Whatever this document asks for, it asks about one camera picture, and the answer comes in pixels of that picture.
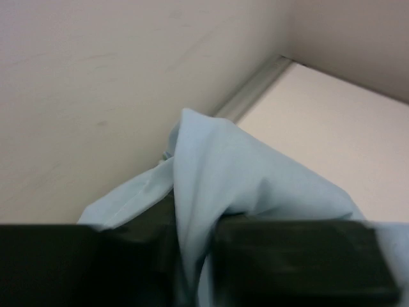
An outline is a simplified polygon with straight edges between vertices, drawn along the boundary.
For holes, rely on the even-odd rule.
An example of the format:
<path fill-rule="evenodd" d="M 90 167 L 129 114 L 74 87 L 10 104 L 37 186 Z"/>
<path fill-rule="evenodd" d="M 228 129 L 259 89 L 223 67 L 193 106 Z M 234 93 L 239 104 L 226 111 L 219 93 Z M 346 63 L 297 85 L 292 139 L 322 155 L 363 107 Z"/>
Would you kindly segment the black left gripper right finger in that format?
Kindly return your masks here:
<path fill-rule="evenodd" d="M 212 241 L 216 306 L 395 306 L 376 229 L 344 220 L 224 217 Z"/>

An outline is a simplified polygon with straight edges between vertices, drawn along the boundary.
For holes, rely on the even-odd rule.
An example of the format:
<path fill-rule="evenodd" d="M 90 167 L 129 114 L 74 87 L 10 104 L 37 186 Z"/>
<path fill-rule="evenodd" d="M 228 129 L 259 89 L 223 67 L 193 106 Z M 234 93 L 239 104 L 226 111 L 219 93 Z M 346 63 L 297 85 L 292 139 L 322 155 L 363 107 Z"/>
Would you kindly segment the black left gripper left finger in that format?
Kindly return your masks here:
<path fill-rule="evenodd" d="M 168 196 L 121 226 L 1 226 L 2 306 L 172 306 L 178 239 Z"/>

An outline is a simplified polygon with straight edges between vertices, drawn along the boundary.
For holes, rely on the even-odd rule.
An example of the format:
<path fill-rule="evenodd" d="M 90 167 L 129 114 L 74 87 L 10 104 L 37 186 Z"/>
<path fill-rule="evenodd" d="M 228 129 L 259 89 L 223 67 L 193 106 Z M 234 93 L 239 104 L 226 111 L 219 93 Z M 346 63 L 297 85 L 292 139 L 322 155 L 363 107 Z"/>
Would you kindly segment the light blue pillowcase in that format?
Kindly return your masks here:
<path fill-rule="evenodd" d="M 169 136 L 166 159 L 87 206 L 79 222 L 116 228 L 174 195 L 181 260 L 176 305 L 213 306 L 210 234 L 224 214 L 359 220 L 350 195 L 234 123 L 190 109 Z"/>

